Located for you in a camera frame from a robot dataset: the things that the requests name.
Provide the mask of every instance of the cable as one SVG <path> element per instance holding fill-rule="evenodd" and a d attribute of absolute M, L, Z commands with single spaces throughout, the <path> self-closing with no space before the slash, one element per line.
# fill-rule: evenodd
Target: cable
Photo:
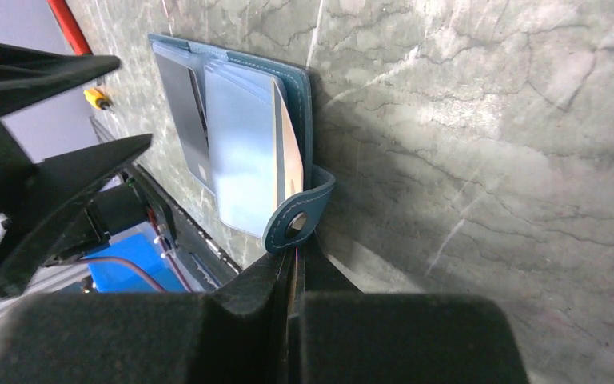
<path fill-rule="evenodd" d="M 182 286 L 185 287 L 185 290 L 187 292 L 190 292 L 190 293 L 194 292 L 194 290 L 192 289 L 192 286 L 189 284 L 189 282 L 187 282 L 185 275 L 182 274 L 182 271 L 175 263 L 175 260 L 173 260 L 173 257 L 170 256 L 170 252 L 169 252 L 170 249 L 163 241 L 163 237 L 161 236 L 161 231 L 159 231 L 158 229 L 157 219 L 154 216 L 154 210 L 149 208 L 147 210 L 147 217 L 150 218 L 150 224 L 152 225 L 154 232 L 157 234 L 157 238 L 158 238 L 159 244 L 161 244 L 161 248 L 163 249 L 163 254 L 165 256 L 165 259 L 168 260 L 168 263 L 170 264 L 170 269 L 173 270 L 173 272 L 175 273 L 175 276 L 177 277 L 177 280 L 180 281 L 180 284 L 182 284 Z"/>
<path fill-rule="evenodd" d="M 116 256 L 102 256 L 99 258 L 82 258 L 75 262 L 65 262 L 64 265 L 80 265 L 80 264 L 93 264 L 95 262 L 115 262 L 122 266 L 130 268 L 137 276 L 140 276 L 147 284 L 154 288 L 157 292 L 166 292 L 165 288 L 159 284 L 154 278 L 149 276 L 142 268 L 140 268 L 134 262 L 126 260 L 124 258 L 118 258 Z"/>

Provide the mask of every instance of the marble veining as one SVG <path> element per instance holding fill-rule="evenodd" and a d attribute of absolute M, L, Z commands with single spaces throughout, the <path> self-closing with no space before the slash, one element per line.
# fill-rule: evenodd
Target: marble veining
<path fill-rule="evenodd" d="M 614 382 L 614 2 L 68 3 L 123 61 L 98 117 L 155 134 L 141 162 L 242 265 L 261 246 L 189 176 L 149 32 L 309 68 L 318 234 L 362 289 L 484 295 L 533 382 Z"/>

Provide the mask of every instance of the white stitching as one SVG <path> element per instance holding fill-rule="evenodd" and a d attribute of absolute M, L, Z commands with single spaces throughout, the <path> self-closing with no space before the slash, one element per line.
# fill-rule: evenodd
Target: white stitching
<path fill-rule="evenodd" d="M 258 100 L 260 100 L 260 102 L 262 104 L 265 104 L 266 106 L 271 106 L 267 101 L 263 100 L 262 97 L 259 94 L 256 94 L 255 92 L 253 92 L 252 90 L 247 89 L 243 84 L 241 84 L 240 82 L 233 82 L 231 80 L 229 80 L 228 78 L 221 76 L 218 73 L 212 73 L 215 76 L 218 76 L 219 78 L 221 78 L 222 80 L 225 80 L 226 82 L 233 84 L 235 86 L 238 86 L 239 88 L 241 88 L 242 90 L 244 90 L 246 93 L 250 94 L 251 96 L 254 96 L 255 98 L 257 98 Z"/>
<path fill-rule="evenodd" d="M 311 84 L 309 83 L 309 76 L 307 76 L 307 73 L 305 73 L 303 71 L 300 71 L 298 73 L 300 74 L 300 77 L 302 78 L 302 81 L 304 81 L 305 84 L 308 85 L 307 89 L 309 90 L 309 97 L 305 96 L 305 98 L 307 99 L 307 110 L 311 113 L 311 111 L 312 111 L 312 87 L 311 87 Z M 307 121 L 306 120 L 307 120 L 307 116 L 305 116 L 305 128 L 307 126 Z M 309 144 L 308 144 L 307 140 L 305 140 L 305 156 L 307 155 L 307 145 L 313 146 L 313 129 L 312 129 L 312 137 L 311 137 L 311 139 L 312 140 L 309 140 Z M 309 153 L 313 157 L 313 150 L 311 150 Z"/>
<path fill-rule="evenodd" d="M 308 199 L 308 200 L 304 200 L 304 201 L 302 201 L 302 202 L 296 202 L 295 204 L 291 205 L 291 206 L 290 206 L 290 207 L 289 207 L 289 208 L 288 208 L 288 209 L 287 209 L 287 210 L 284 212 L 284 214 L 281 216 L 281 218 L 279 218 L 279 221 L 278 221 L 278 222 L 281 222 L 281 221 L 282 221 L 282 220 L 283 220 L 283 219 L 286 217 L 286 215 L 287 215 L 287 214 L 288 214 L 288 213 L 289 213 L 289 212 L 290 212 L 290 211 L 291 211 L 293 208 L 295 208 L 296 206 L 299 206 L 300 204 L 305 204 L 305 203 L 307 203 L 307 202 L 313 202 L 314 200 L 318 200 L 319 198 L 323 198 L 324 196 L 326 196 L 327 194 L 329 194 L 329 193 L 330 193 L 330 192 L 333 190 L 333 187 L 334 187 L 334 186 L 331 186 L 330 188 L 328 188 L 328 189 L 327 189 L 327 191 L 326 191 L 326 192 L 324 192 L 323 194 L 320 194 L 320 195 L 318 195 L 318 196 L 316 196 L 316 197 L 314 197 L 314 198 L 310 198 L 310 199 Z M 276 248 L 279 248 L 279 246 L 277 246 L 277 244 L 274 242 L 274 235 L 277 233 L 277 229 L 278 229 L 278 227 L 279 227 L 279 225 L 276 225 L 276 226 L 274 226 L 274 227 L 272 228 L 272 236 L 269 238 L 269 242 L 271 242 L 271 243 L 272 243 L 272 245 L 273 245 L 273 246 L 275 246 Z M 311 231 L 310 231 L 308 234 L 306 234 L 305 236 L 303 236 L 303 237 L 299 238 L 298 240 L 294 240 L 294 241 L 289 242 L 289 243 L 286 243 L 286 244 L 284 244 L 284 245 L 282 245 L 282 246 L 283 246 L 283 247 L 286 247 L 286 246 L 291 246 L 292 244 L 295 244 L 295 243 L 297 243 L 297 242 L 301 242 L 302 240 L 305 240 L 306 238 L 308 238 L 308 237 L 309 237 L 309 236 L 312 234 L 312 232 L 313 232 L 313 230 L 311 230 Z"/>
<path fill-rule="evenodd" d="M 189 48 L 189 51 L 191 52 L 192 50 L 192 46 L 189 44 L 187 44 L 187 48 Z M 216 58 L 220 59 L 220 60 L 224 60 L 225 59 L 225 54 L 222 52 L 218 52 L 218 51 L 213 51 L 213 50 L 207 50 L 206 48 L 201 48 L 199 46 L 195 46 L 194 50 L 196 52 L 192 52 L 192 53 L 197 53 L 197 54 L 212 54 L 213 56 L 215 56 Z"/>

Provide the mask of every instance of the red wire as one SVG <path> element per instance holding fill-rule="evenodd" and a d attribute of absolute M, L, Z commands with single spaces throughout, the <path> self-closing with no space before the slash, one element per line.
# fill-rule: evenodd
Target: red wire
<path fill-rule="evenodd" d="M 48 5 L 58 20 L 60 30 L 62 30 L 62 34 L 65 35 L 65 39 L 71 45 L 74 53 L 93 54 L 65 0 L 48 0 Z"/>
<path fill-rule="evenodd" d="M 152 286 L 157 292 L 166 292 L 165 288 L 159 284 L 154 278 L 149 276 L 142 268 L 140 268 L 137 264 L 126 260 L 124 258 L 117 258 L 115 256 L 102 256 L 99 258 L 83 258 L 81 260 L 77 260 L 75 262 L 66 262 L 65 265 L 69 264 L 93 264 L 94 262 L 116 262 L 117 264 L 121 264 L 122 266 L 126 266 L 130 268 L 136 275 L 140 276 L 142 280 L 145 280 L 147 284 Z"/>

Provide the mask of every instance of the yellow screwdriver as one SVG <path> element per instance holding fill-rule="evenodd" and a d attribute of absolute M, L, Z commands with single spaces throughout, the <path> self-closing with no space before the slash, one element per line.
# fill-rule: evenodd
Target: yellow screwdriver
<path fill-rule="evenodd" d="M 97 110 L 108 110 L 112 102 L 98 88 L 89 88 L 83 91 L 86 100 Z"/>

